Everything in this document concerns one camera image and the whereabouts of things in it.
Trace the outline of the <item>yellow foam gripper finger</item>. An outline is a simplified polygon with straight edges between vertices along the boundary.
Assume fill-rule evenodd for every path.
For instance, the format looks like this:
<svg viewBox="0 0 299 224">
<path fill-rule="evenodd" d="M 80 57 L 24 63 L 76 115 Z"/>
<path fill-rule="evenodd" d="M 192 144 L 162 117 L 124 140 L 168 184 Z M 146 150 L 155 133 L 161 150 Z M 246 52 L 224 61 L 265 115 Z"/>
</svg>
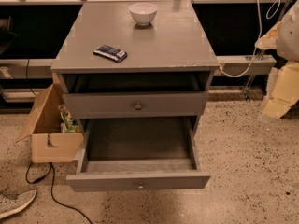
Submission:
<svg viewBox="0 0 299 224">
<path fill-rule="evenodd" d="M 265 35 L 261 36 L 255 42 L 255 47 L 264 50 L 276 49 L 280 24 L 280 21 L 277 22 Z"/>
</svg>

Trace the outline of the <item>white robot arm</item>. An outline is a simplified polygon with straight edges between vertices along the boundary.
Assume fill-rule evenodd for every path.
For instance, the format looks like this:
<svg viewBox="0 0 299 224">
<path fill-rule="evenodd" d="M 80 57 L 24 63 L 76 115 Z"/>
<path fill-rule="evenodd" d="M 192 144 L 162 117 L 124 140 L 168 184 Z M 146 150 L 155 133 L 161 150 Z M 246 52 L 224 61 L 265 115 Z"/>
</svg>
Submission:
<svg viewBox="0 0 299 224">
<path fill-rule="evenodd" d="M 288 61 L 299 61 L 299 1 L 296 1 L 281 21 L 255 42 L 258 49 L 275 49 Z"/>
</svg>

